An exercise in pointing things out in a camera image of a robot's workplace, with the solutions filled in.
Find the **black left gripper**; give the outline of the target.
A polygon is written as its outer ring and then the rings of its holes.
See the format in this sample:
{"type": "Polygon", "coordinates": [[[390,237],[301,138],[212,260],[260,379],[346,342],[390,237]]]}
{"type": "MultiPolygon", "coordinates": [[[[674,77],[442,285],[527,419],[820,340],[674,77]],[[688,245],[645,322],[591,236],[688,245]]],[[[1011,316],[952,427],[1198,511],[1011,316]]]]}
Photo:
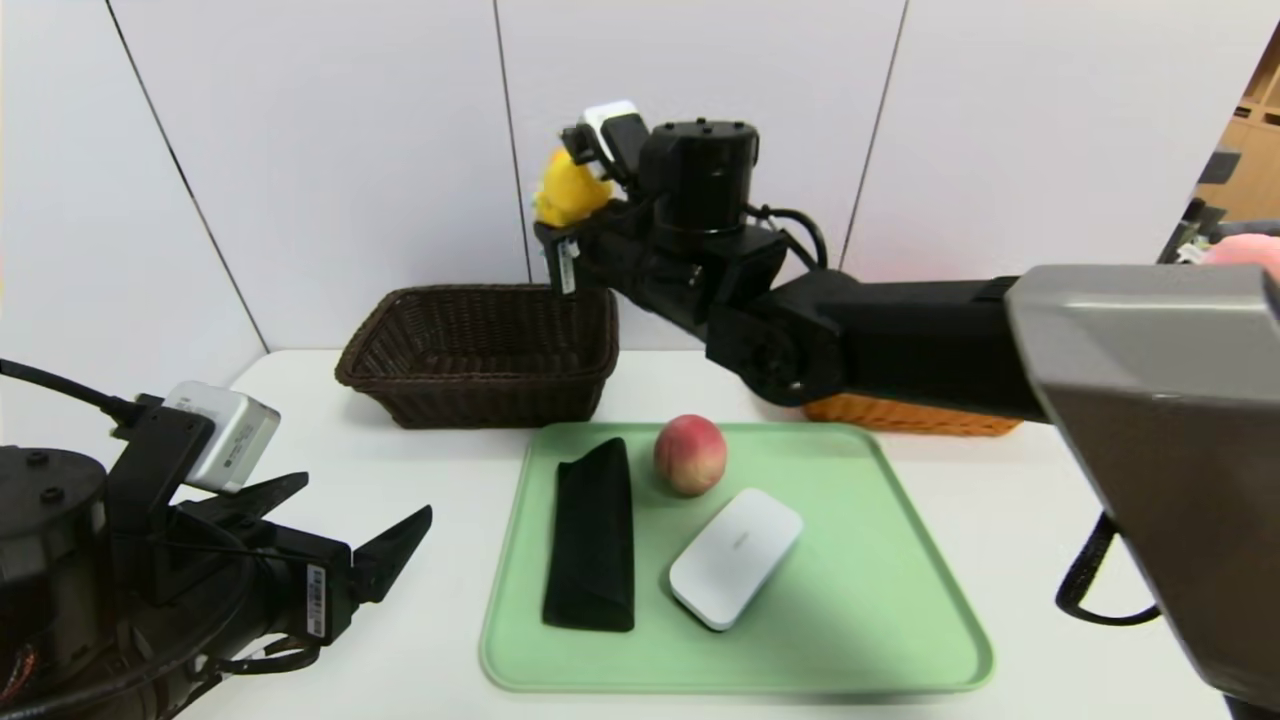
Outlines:
{"type": "Polygon", "coordinates": [[[282,635],[271,664],[310,664],[349,626],[358,603],[389,594],[433,525],[426,505],[353,550],[269,520],[308,484],[296,471],[177,507],[177,555],[200,579],[180,597],[191,615],[184,659],[233,664],[265,635],[282,635]]]}

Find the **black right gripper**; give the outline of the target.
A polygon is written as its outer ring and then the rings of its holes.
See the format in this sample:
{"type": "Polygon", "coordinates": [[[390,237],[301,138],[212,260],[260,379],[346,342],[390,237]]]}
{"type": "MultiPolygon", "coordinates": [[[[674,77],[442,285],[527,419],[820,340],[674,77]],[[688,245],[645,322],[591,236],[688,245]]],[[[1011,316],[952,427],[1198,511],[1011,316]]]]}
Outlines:
{"type": "Polygon", "coordinates": [[[576,222],[535,222],[552,287],[564,296],[627,287],[641,254],[641,219],[640,204],[613,199],[576,222]]]}

